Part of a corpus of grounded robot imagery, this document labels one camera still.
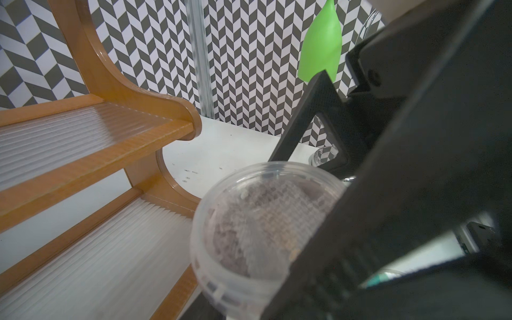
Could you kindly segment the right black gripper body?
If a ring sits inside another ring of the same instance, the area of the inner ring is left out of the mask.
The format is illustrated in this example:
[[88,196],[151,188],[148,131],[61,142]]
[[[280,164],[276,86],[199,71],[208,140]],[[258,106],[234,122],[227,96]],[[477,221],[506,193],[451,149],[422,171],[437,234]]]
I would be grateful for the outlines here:
[[357,82],[347,106],[360,120],[389,120],[447,45],[474,1],[424,1],[348,53]]

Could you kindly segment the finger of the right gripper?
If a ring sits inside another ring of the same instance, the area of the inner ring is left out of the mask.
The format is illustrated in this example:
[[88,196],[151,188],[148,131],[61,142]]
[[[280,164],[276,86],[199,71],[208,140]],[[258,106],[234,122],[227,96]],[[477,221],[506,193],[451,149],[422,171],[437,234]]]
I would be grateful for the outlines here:
[[320,168],[327,172],[357,171],[360,166],[360,132],[326,71],[317,73],[307,84],[269,160],[289,160],[314,117],[321,120],[338,149],[337,157],[320,165]]
[[[351,116],[360,166],[262,318],[510,319],[511,2],[474,1],[391,119]],[[482,213],[475,253],[363,288]]]

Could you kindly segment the clear seed container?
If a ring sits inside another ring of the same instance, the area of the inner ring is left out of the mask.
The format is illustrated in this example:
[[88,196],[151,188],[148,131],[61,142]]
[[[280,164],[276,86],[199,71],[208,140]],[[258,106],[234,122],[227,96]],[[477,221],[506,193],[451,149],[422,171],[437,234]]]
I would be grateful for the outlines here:
[[230,318],[260,318],[344,191],[334,175],[290,161],[250,165],[219,181],[200,201],[190,238],[206,299]]

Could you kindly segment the orange wooden tiered shelf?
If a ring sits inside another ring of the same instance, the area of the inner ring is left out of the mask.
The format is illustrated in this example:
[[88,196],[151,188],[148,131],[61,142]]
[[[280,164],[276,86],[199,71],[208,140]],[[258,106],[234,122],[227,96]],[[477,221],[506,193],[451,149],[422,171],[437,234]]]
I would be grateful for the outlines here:
[[198,197],[163,148],[201,133],[196,107],[142,89],[105,51],[86,1],[50,1],[88,94],[1,112],[1,230],[124,171],[130,187],[1,273],[2,319],[177,319],[197,288]]

